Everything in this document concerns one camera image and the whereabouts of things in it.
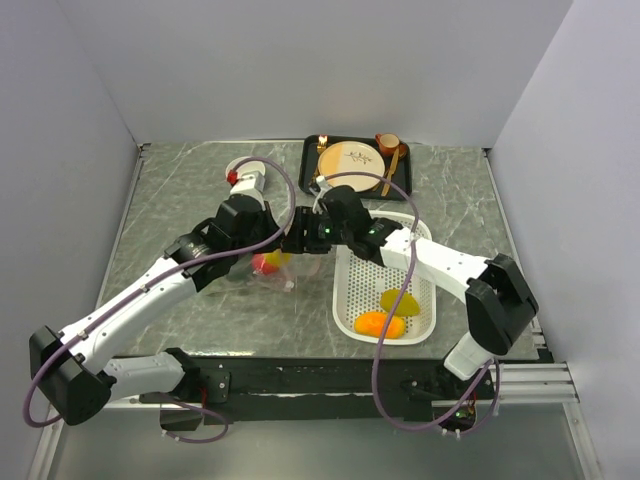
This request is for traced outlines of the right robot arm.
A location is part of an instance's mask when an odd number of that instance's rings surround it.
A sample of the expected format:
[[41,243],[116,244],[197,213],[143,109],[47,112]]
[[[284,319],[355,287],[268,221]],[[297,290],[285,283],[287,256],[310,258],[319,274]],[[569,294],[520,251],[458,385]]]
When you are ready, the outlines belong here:
[[491,358],[506,355],[539,311],[517,263],[459,252],[404,226],[390,214],[366,209],[348,186],[330,189],[316,208],[298,207],[281,249],[291,254],[324,254],[346,246],[357,258],[416,275],[449,292],[466,307],[468,330],[444,360],[439,390],[460,398],[472,375]]

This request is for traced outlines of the red strawberry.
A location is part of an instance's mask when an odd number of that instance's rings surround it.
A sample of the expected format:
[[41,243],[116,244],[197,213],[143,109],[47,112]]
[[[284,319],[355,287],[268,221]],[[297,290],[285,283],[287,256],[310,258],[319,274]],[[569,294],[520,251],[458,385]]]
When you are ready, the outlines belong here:
[[269,264],[266,264],[264,261],[264,255],[265,254],[256,254],[252,257],[251,266],[253,268],[254,273],[258,275],[263,275],[263,276],[277,273],[280,270],[280,268],[276,268]]

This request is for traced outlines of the clear zip top bag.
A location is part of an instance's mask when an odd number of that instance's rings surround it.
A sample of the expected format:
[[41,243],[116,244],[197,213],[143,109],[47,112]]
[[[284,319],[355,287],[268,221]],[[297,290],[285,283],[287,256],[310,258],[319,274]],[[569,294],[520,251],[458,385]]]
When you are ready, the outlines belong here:
[[[233,227],[233,249],[258,244],[276,233],[280,228],[267,210],[235,214],[231,226]],[[316,275],[320,267],[319,260],[306,254],[293,255],[290,253],[290,261],[283,265],[277,273],[267,276],[254,273],[251,266],[252,257],[256,254],[281,251],[279,247],[286,233],[287,229],[269,244],[269,246],[277,246],[277,250],[265,251],[262,249],[241,254],[229,273],[213,287],[213,291],[215,293],[230,293],[245,288],[259,287],[280,292],[291,292],[305,278]]]

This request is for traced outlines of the yellow bell pepper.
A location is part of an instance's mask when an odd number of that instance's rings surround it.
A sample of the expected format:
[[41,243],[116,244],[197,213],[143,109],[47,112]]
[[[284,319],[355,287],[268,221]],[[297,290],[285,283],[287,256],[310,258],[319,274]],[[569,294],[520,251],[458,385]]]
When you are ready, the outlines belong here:
[[283,265],[286,265],[290,259],[291,255],[289,253],[283,253],[281,251],[274,251],[264,255],[265,263],[276,268],[281,268]]

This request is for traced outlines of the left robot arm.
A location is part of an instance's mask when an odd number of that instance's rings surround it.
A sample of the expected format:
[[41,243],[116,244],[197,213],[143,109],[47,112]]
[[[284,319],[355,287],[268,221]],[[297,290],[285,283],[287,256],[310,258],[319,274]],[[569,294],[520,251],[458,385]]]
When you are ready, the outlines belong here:
[[231,195],[99,309],[61,331],[36,330],[28,342],[29,390],[40,391],[71,426],[92,418],[124,383],[124,373],[109,363],[127,340],[228,274],[240,257],[274,247],[282,236],[268,202]]

